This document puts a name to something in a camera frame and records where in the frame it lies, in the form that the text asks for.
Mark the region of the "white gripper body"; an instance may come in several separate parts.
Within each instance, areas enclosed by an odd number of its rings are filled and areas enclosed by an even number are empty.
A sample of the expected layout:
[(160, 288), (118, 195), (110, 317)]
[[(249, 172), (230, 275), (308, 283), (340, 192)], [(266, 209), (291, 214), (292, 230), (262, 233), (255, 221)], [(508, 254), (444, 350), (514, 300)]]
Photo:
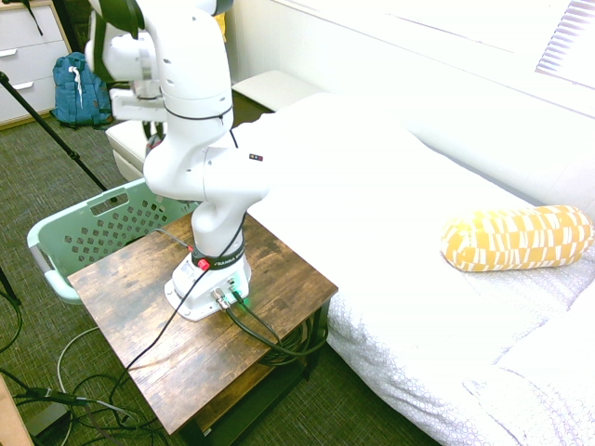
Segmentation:
[(165, 104), (161, 97), (139, 98), (132, 90), (110, 90), (112, 115), (121, 121), (164, 121)]

